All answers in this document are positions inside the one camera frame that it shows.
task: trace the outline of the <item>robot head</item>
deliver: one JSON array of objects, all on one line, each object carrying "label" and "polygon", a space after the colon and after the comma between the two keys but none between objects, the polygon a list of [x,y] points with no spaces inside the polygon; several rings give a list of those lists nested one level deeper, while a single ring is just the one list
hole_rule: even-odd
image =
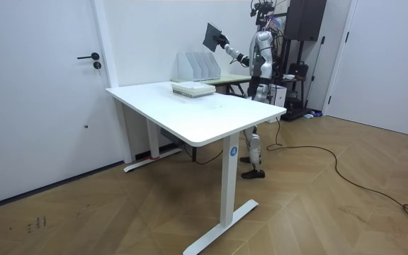
[{"label": "robot head", "polygon": [[256,25],[260,28],[264,28],[269,21],[269,14],[273,14],[275,7],[273,0],[259,0],[259,3],[254,4],[254,7],[251,5],[250,16],[254,17],[257,14]]}]

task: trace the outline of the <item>black speaker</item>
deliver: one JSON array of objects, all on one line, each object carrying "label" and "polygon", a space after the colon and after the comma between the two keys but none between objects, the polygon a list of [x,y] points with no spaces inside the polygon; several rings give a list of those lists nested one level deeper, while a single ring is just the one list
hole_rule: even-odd
[{"label": "black speaker", "polygon": [[285,36],[289,40],[317,41],[327,0],[290,0]]}]

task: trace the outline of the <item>tablet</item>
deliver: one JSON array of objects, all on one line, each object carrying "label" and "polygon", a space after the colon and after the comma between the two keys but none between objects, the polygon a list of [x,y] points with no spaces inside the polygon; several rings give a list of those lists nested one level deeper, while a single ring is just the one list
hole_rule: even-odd
[{"label": "tablet", "polygon": [[221,30],[216,28],[213,24],[207,23],[207,31],[205,32],[205,38],[203,41],[204,46],[209,50],[215,52],[217,49],[218,42],[213,39],[214,37],[219,37],[221,35]]}]

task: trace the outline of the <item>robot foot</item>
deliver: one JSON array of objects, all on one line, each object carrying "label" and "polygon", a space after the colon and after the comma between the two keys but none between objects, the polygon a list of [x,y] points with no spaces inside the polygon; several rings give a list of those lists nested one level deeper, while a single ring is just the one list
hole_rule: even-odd
[{"label": "robot foot", "polygon": [[262,170],[259,170],[259,171],[251,170],[251,171],[248,171],[248,172],[242,174],[242,178],[243,179],[248,179],[248,180],[257,179],[257,178],[262,179],[262,178],[265,178],[265,177],[266,177],[266,173],[264,173],[264,171],[262,171]]},{"label": "robot foot", "polygon": [[240,162],[250,164],[250,163],[251,163],[251,160],[249,159],[249,157],[241,157],[241,158],[240,158]]}]

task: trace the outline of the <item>humanoid robot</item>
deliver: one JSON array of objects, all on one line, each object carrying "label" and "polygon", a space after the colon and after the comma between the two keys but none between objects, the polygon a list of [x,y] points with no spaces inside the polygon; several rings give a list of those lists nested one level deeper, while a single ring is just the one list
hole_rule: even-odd
[{"label": "humanoid robot", "polygon": [[[243,55],[238,50],[231,47],[229,40],[224,35],[214,38],[226,53],[240,62],[243,66],[249,67],[251,82],[247,91],[247,99],[265,102],[270,91],[272,80],[272,42],[273,37],[266,28],[270,23],[268,14],[275,11],[273,2],[259,2],[251,8],[251,17],[257,14],[256,24],[258,32],[251,40],[249,56]],[[249,150],[249,157],[242,157],[241,162],[253,164],[253,170],[242,174],[243,179],[265,178],[266,174],[261,170],[261,138],[257,134],[257,127],[250,127],[244,130],[246,145]]]}]

